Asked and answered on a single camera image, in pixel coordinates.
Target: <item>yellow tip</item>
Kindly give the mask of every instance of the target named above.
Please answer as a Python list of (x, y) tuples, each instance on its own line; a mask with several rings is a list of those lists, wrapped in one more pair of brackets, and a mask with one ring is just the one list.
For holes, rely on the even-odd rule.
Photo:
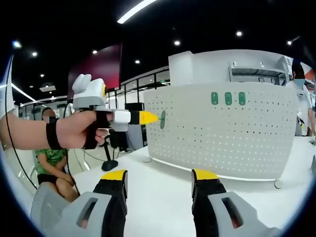
[(139, 124), (148, 124), (151, 122), (156, 122), (159, 120), (157, 115), (154, 115), (151, 112), (140, 111), (139, 112)]
[(218, 179), (218, 176), (210, 171), (202, 170), (202, 169), (194, 169), (197, 180), (203, 179)]
[(124, 172), (126, 170), (125, 169), (121, 169), (118, 171), (112, 171), (112, 172), (108, 172), (105, 175), (103, 175), (101, 177), (101, 179), (107, 179), (107, 180), (123, 180), (123, 175)]

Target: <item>wrist strap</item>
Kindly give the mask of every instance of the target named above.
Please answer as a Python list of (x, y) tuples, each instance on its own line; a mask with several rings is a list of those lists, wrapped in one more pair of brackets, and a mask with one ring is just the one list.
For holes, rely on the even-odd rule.
[(57, 121), (46, 124), (46, 137), (47, 137), (48, 144), (52, 150), (61, 150), (62, 147), (60, 146), (57, 139), (56, 125), (57, 125)]

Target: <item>black stand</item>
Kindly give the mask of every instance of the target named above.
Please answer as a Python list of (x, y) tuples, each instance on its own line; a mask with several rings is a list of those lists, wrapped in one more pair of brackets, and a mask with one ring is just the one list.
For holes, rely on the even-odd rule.
[(110, 171), (111, 169), (114, 169), (115, 167), (117, 167), (119, 163), (116, 160), (111, 160), (107, 142), (104, 143), (104, 150), (105, 150), (105, 154), (107, 155), (108, 161), (103, 162), (102, 170)]

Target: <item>perforated white panel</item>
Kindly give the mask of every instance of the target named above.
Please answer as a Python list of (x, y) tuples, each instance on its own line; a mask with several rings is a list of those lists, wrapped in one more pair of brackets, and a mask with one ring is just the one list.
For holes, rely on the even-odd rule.
[[(213, 105), (211, 93), (217, 92)], [(232, 95), (226, 105), (225, 93)], [(245, 105), (239, 93), (245, 93)], [(160, 121), (147, 125), (149, 154), (185, 168), (236, 178), (279, 178), (291, 150), (297, 105), (283, 86), (228, 82), (166, 86), (145, 92), (145, 109)]]

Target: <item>face mask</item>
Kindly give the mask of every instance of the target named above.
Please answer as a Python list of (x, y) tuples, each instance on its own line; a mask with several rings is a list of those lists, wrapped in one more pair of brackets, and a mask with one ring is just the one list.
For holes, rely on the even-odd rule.
[(294, 81), (298, 86), (303, 86), (305, 83), (305, 79), (294, 79)]

